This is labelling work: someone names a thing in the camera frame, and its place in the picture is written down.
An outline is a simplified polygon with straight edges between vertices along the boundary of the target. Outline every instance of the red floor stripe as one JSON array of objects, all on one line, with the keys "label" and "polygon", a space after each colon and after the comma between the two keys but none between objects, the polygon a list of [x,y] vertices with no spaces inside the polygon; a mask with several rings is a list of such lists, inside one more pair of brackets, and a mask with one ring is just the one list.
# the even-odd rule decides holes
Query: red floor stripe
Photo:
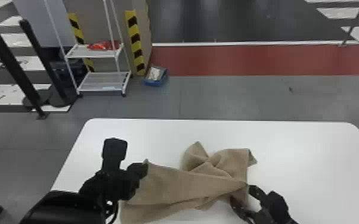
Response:
[{"label": "red floor stripe", "polygon": [[154,47],[171,76],[359,75],[359,45]]}]

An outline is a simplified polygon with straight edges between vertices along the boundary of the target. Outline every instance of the white shelf rack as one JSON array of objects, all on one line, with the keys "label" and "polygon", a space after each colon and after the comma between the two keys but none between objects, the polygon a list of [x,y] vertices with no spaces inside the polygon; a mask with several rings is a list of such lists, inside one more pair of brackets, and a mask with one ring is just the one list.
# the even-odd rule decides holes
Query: white shelf rack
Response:
[{"label": "white shelf rack", "polygon": [[[100,50],[91,50],[88,49],[88,45],[84,45],[84,44],[78,44],[78,42],[76,41],[76,38],[73,36],[73,39],[75,40],[75,42],[77,44],[74,45],[74,47],[71,48],[71,50],[65,54],[64,53],[64,48],[63,48],[63,44],[61,43],[61,39],[58,35],[58,31],[57,28],[55,26],[55,21],[53,19],[53,16],[50,12],[50,8],[48,5],[48,1],[50,0],[44,0],[45,2],[45,6],[46,9],[48,11],[49,14],[49,18],[51,20],[51,24],[53,26],[54,32],[57,36],[57,40],[58,43],[60,45],[61,51],[64,54],[64,60],[68,66],[68,70],[71,76],[71,79],[73,81],[73,85],[76,89],[76,92],[86,92],[86,91],[93,91],[93,92],[99,92],[99,91],[121,91],[121,95],[123,97],[126,96],[126,87],[128,85],[129,82],[129,78],[132,75],[132,71],[131,71],[131,65],[129,63],[129,59],[128,59],[128,55],[125,51],[125,44],[122,38],[122,33],[121,33],[121,29],[118,23],[118,17],[117,17],[117,12],[114,6],[114,1],[118,1],[118,0],[110,0],[110,6],[111,9],[113,11],[113,16],[114,16],[114,21],[115,21],[115,25],[117,27],[118,30],[118,34],[119,34],[119,40],[120,40],[120,45],[118,47],[118,49],[114,49],[114,44],[113,44],[113,50],[106,50],[106,51],[100,51]],[[107,26],[109,29],[109,35],[110,35],[110,41],[112,43],[114,43],[114,35],[113,35],[113,30],[112,30],[112,23],[110,21],[110,14],[109,14],[109,8],[107,7],[107,1],[108,0],[99,0],[99,1],[103,1],[103,5],[104,5],[104,13],[106,14],[106,20],[107,20]],[[121,55],[121,52],[124,51],[125,53],[125,57],[126,57],[126,64],[128,66],[128,70],[129,71],[122,71],[120,69],[120,65],[119,65],[119,57]],[[111,72],[91,72],[89,71],[88,68],[88,73],[86,74],[85,78],[83,79],[82,83],[77,86],[75,83],[75,79],[74,79],[74,75],[72,73],[72,69],[69,66],[69,59],[71,58],[81,58],[81,59],[86,59],[86,58],[112,58],[115,61],[115,65],[117,68],[117,71],[111,71]]]},{"label": "white shelf rack", "polygon": [[67,58],[116,58],[120,55],[124,44],[117,50],[91,50],[87,44],[76,44],[67,53]]},{"label": "white shelf rack", "polygon": [[88,72],[79,90],[86,91],[123,91],[125,92],[131,72]]}]

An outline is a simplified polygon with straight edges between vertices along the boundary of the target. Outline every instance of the yellow and black striped pole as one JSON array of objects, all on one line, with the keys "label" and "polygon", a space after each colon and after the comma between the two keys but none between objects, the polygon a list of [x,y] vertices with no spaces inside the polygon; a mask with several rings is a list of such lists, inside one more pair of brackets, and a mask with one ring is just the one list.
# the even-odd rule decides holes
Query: yellow and black striped pole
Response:
[{"label": "yellow and black striped pole", "polygon": [[131,38],[131,49],[134,55],[134,64],[137,75],[143,76],[146,72],[145,61],[143,58],[141,35],[138,27],[137,13],[135,10],[125,11],[125,18],[128,25],[128,33]]},{"label": "yellow and black striped pole", "polygon": [[[76,16],[75,13],[69,13],[68,14],[68,19],[70,20],[72,29],[74,31],[74,35],[76,38],[76,41],[79,44],[85,44],[85,38],[83,36],[82,30],[79,27],[79,23],[78,23],[78,17]],[[94,72],[95,71],[95,67],[93,64],[93,61],[90,60],[89,58],[84,58],[83,62],[85,63],[86,66],[88,66],[89,71]]]}]

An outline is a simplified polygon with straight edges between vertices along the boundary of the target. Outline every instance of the stanchion base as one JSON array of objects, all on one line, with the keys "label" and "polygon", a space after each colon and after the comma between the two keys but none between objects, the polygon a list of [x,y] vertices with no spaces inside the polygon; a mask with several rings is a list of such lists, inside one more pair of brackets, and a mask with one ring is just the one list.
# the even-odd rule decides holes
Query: stanchion base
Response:
[{"label": "stanchion base", "polygon": [[78,98],[78,95],[73,89],[64,89],[66,93],[66,97],[64,99],[59,96],[58,92],[54,88],[51,88],[51,91],[52,94],[49,99],[49,103],[53,107],[66,107],[68,105],[72,105]]},{"label": "stanchion base", "polygon": [[[41,90],[38,90],[37,92],[38,92],[39,96],[41,97],[41,98],[38,100],[39,106],[43,106],[43,105],[45,105],[45,104],[48,104],[49,99],[51,98],[51,91],[48,90],[48,89],[41,89]],[[25,98],[22,100],[22,104],[23,104],[24,107],[26,107],[26,108],[33,108],[33,105],[32,105],[32,103],[29,101],[28,97],[25,97]]]},{"label": "stanchion base", "polygon": [[49,117],[49,114],[48,112],[44,112],[43,116],[41,115],[38,115],[38,118],[36,118],[37,120],[46,120],[48,117]]}]

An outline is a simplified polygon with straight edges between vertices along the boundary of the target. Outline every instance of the red item on shelf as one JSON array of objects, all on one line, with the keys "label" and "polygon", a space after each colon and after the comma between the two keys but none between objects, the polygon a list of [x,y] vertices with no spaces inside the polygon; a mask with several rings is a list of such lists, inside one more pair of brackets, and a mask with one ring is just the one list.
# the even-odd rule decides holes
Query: red item on shelf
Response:
[{"label": "red item on shelf", "polygon": [[[118,49],[120,47],[120,43],[118,41],[114,41],[114,47],[115,49]],[[114,50],[112,41],[92,43],[88,45],[88,48],[96,51]]]}]

